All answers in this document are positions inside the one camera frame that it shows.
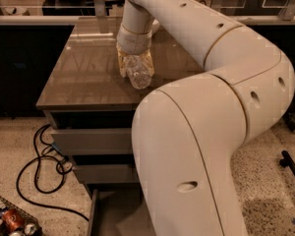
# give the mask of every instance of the terrazzo floor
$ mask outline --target terrazzo floor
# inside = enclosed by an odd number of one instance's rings
[[[0,118],[0,195],[36,217],[46,236],[87,235],[88,223],[83,218],[30,205],[16,191],[20,170],[35,158],[33,135],[46,123],[45,118]],[[48,132],[43,137],[52,142]],[[295,134],[279,121],[232,157],[232,173],[250,236],[295,235],[295,178],[289,168],[282,168],[278,163],[284,149],[295,160]],[[90,197],[73,173],[67,176],[60,191],[48,196],[39,194],[34,188],[34,169],[35,166],[31,166],[21,181],[21,190],[26,197],[39,203],[75,209],[89,216]],[[45,162],[40,187],[51,189],[59,181],[53,163]],[[121,196],[110,193],[107,197],[111,198],[104,202],[100,236],[154,235],[145,203],[135,205],[139,203],[138,193]]]

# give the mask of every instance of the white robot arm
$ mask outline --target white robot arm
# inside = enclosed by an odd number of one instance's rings
[[[194,0],[127,0],[121,49],[147,50],[153,19],[206,70],[156,89],[134,117],[133,151],[155,232],[248,235],[230,157],[284,114],[292,65],[253,30]]]

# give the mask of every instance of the metal rod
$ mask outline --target metal rod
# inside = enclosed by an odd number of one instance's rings
[[[294,162],[294,160],[292,159],[292,157],[290,156],[290,154],[286,150],[284,150],[282,152],[282,155],[284,158],[279,161],[279,164],[284,168],[289,166],[295,176],[295,162]]]

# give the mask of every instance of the power cord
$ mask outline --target power cord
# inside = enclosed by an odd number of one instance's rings
[[[50,206],[50,205],[45,205],[45,204],[40,204],[40,203],[33,202],[33,201],[29,200],[28,198],[26,198],[22,194],[22,192],[20,190],[20,180],[21,180],[21,177],[22,177],[23,173],[26,171],[26,169],[30,165],[34,164],[35,162],[37,162],[37,166],[36,166],[35,175],[34,175],[34,185],[35,185],[36,189],[42,194],[51,194],[51,193],[57,192],[65,184],[66,175],[69,172],[72,171],[72,166],[68,170],[65,170],[65,167],[64,167],[64,164],[68,161],[69,158],[64,156],[54,143],[50,144],[50,143],[47,143],[47,142],[45,142],[43,140],[42,136],[43,136],[44,132],[49,127],[50,127],[50,124],[44,125],[35,132],[35,135],[33,137],[33,146],[34,146],[37,157],[34,158],[33,160],[31,160],[30,162],[28,162],[23,167],[23,169],[20,171],[20,173],[18,175],[18,178],[17,178],[17,182],[16,182],[17,192],[18,192],[18,194],[20,195],[20,197],[23,200],[25,200],[26,202],[28,202],[28,203],[30,203],[32,205],[35,205],[35,206],[38,206],[38,207],[46,207],[46,208],[54,208],[54,209],[65,210],[65,211],[77,214],[77,215],[81,216],[83,219],[85,219],[86,221],[89,221],[89,219],[85,215],[83,215],[82,213],[80,213],[80,212],[78,212],[76,210],[73,210],[73,209],[70,209],[70,208],[65,208],[65,207],[60,207],[60,206]],[[41,154],[39,154],[38,147],[37,147],[37,144],[36,144],[37,138],[39,138],[40,142],[46,146],[43,149],[43,151],[41,152]],[[61,156],[61,159],[58,159],[56,156],[50,155],[50,153],[52,151],[56,151],[57,154],[59,156]],[[56,188],[54,188],[53,190],[50,190],[50,191],[44,191],[41,188],[39,188],[39,186],[38,186],[41,161],[45,160],[45,159],[56,161],[57,162],[56,171],[57,171],[58,174],[60,174],[62,176],[60,184]]]

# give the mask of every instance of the wire basket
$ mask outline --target wire basket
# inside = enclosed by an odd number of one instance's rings
[[[0,196],[0,210],[4,209],[6,207],[8,209],[10,209],[10,208],[15,209],[20,214],[20,216],[24,219],[25,224],[33,223],[39,227],[38,220],[35,217],[31,216],[30,214],[28,214],[27,212],[25,212],[21,208],[13,205],[12,203],[10,203],[9,201],[7,201],[6,199],[4,199]]]

